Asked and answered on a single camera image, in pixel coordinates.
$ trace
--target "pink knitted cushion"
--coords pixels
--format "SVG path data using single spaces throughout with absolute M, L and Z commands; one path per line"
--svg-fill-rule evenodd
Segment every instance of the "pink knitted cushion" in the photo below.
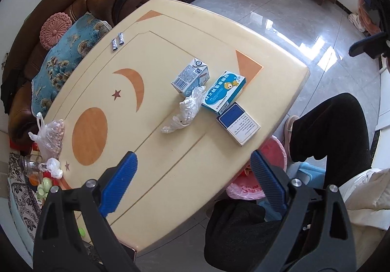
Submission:
M 40 29 L 39 40 L 46 50 L 54 47 L 72 26 L 71 18 L 65 13 L 50 16 Z

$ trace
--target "pink plastic bag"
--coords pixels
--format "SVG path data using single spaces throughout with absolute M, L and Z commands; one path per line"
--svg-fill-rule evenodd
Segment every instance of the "pink plastic bag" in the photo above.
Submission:
M 272 136 L 259 148 L 259 150 L 270 164 L 278 166 L 286 172 L 287 155 L 278 138 Z M 245 199 L 247 201 L 265 197 L 253 172 L 249 172 L 248 175 L 245 175 L 244 173 L 240 174 L 233 183 L 226 188 L 226 193 L 230 198 Z

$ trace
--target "orange triangle design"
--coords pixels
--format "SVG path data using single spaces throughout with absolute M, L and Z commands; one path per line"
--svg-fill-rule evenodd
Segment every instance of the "orange triangle design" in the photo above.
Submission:
M 155 12 L 154 10 L 150 10 L 145 15 L 143 15 L 141 18 L 137 19 L 137 21 L 147 20 L 149 18 L 161 16 L 162 14 L 159 12 Z
M 245 54 L 239 52 L 238 50 L 235 51 L 235 54 L 237 55 L 237 62 L 240 74 L 245 76 L 245 85 L 248 86 L 247 84 L 249 84 L 249 82 L 254 79 L 254 77 L 257 75 L 257 73 L 260 72 L 263 66 L 252 60 Z

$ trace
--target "patterned rug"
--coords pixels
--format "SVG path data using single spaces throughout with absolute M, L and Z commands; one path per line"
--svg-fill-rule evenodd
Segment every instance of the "patterned rug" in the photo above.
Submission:
M 20 217 L 22 218 L 30 237 L 34 240 L 38 227 L 40 208 L 34 197 L 34 192 L 28 185 L 28 178 L 19 167 L 20 154 L 11 152 L 8 162 L 8 178 Z

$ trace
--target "plastic glove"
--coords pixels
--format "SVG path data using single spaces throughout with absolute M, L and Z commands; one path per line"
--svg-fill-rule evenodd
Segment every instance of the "plastic glove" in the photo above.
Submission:
M 40 163 L 38 168 L 42 172 L 49 171 L 53 178 L 62 178 L 64 172 L 61 170 L 60 161 L 55 158 L 50 158 L 46 163 Z
M 180 102 L 180 113 L 172 117 L 169 126 L 163 127 L 161 132 L 169 134 L 177 129 L 187 127 L 195 118 L 205 95 L 205 86 L 198 86 L 192 90 L 190 96 Z

